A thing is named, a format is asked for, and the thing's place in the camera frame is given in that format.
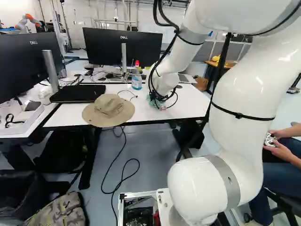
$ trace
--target gray band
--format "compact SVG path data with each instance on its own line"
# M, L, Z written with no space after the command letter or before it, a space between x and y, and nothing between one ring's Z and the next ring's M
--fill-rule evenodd
M208 34L198 34L194 33L191 30L189 30L187 27L185 27L184 24L181 25L179 36L191 43L194 44L200 44L208 38Z
M277 19L275 21L273 21L272 24L270 24L268 27L255 32L255 33L251 33L250 35L256 35L256 34L260 34L263 32L266 32L270 29L272 29L273 27L277 26L278 24L280 24L282 21L284 21L298 6L298 4L300 3L300 0L291 0L290 4L284 9L283 13L281 13ZM280 25L278 28L276 28L275 30L272 30L270 32L267 32L265 34L263 34L262 36L268 36L271 35L273 33L276 33L280 30L285 29L286 27L288 27L290 24L292 24L296 18L298 18L300 16L300 11L298 10L296 13L294 13L294 15L285 23L283 23L282 25Z
M204 157L215 166L224 181L228 196L227 209L229 210L233 207L237 207L240 202L240 189L231 168L223 159L216 155L206 155Z

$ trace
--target green object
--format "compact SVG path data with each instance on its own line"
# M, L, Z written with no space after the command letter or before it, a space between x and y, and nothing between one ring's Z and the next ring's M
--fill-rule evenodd
M53 200L22 224L22 226L85 225L86 218L77 192L67 193Z
M159 100L156 100L156 103L157 103L157 105L156 105L156 104L155 104L155 100L151 100L151 97L150 97L149 94L147 95L146 100L149 102L149 104L150 104L151 106L155 107L156 109L157 109L157 106L158 106L158 107L161 107L161 106L163 106L163 104L164 104L164 102L161 102L161 101L159 101Z

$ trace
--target cardboard box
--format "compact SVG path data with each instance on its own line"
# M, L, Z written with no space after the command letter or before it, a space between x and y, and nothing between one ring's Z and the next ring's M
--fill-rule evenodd
M195 80L197 81L197 84L194 84L194 86L199 91L205 91L205 90L207 90L208 79L197 77Z

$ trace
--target water bottle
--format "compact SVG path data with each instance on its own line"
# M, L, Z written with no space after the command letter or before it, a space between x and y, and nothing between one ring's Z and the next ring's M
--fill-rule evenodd
M142 77L139 72L139 61L135 62L136 74L132 74L132 88L136 90L142 89Z

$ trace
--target dell logo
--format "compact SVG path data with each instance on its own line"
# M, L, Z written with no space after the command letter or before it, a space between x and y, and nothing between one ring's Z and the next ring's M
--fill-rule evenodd
M29 43L30 43L31 45L37 45L37 44L38 44L37 41L29 41Z

